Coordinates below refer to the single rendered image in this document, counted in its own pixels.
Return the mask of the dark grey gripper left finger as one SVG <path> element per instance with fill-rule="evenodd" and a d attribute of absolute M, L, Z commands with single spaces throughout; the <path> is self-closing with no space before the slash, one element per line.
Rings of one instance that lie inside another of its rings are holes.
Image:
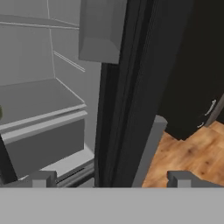
<path fill-rule="evenodd" d="M 6 185 L 4 188 L 47 188 L 55 187 L 57 179 L 56 171 L 36 171 L 23 180 L 18 180 Z"/>

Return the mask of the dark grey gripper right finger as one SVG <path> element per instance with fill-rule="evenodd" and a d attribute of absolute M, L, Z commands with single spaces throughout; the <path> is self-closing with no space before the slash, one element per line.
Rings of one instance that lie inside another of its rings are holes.
<path fill-rule="evenodd" d="M 166 185 L 167 187 L 177 187 L 177 188 L 220 187 L 220 185 L 198 178 L 190 171 L 168 171 L 167 179 L 168 179 Z"/>

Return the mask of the grey fridge drawer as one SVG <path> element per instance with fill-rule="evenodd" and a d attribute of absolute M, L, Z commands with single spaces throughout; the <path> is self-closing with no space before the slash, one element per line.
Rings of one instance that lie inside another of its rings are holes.
<path fill-rule="evenodd" d="M 84 149 L 85 110 L 0 131 L 0 179 L 17 181 Z"/>

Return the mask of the grey fridge shelf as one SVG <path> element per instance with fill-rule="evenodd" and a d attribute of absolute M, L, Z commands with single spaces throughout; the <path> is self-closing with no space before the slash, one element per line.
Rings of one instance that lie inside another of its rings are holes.
<path fill-rule="evenodd" d="M 85 102 L 58 79 L 0 87 L 3 116 L 0 131 L 86 107 Z"/>
<path fill-rule="evenodd" d="M 15 25 L 24 27 L 47 28 L 47 29 L 68 29 L 78 30 L 77 24 L 69 24 L 56 19 L 40 17 L 21 17 L 14 15 L 0 14 L 0 25 Z"/>

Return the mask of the black fridge door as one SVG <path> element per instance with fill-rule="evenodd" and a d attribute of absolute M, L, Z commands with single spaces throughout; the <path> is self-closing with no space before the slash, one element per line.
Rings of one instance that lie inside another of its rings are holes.
<path fill-rule="evenodd" d="M 128 0 L 119 63 L 101 66 L 95 186 L 132 186 L 193 2 Z"/>

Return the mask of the grey fridge interior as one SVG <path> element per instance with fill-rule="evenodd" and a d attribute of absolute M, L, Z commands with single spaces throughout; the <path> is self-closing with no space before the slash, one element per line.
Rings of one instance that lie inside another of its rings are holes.
<path fill-rule="evenodd" d="M 60 187 L 94 172 L 95 130 L 101 66 L 79 59 L 81 0 L 0 0 L 0 14 L 50 18 L 78 25 L 78 30 L 0 25 L 0 87 L 58 79 L 75 92 L 85 108 L 24 125 L 85 110 L 84 149 L 38 171 L 56 171 Z"/>

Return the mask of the black tall cabinet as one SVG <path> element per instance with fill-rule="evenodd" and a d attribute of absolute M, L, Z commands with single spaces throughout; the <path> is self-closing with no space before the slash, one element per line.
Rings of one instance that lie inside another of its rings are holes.
<path fill-rule="evenodd" d="M 158 114 L 185 140 L 203 127 L 224 94 L 224 0 L 194 0 Z"/>

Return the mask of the grey door bin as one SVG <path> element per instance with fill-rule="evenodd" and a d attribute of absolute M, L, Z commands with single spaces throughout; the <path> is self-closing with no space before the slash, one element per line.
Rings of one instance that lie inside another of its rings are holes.
<path fill-rule="evenodd" d="M 79 59 L 119 62 L 128 0 L 81 0 Z"/>

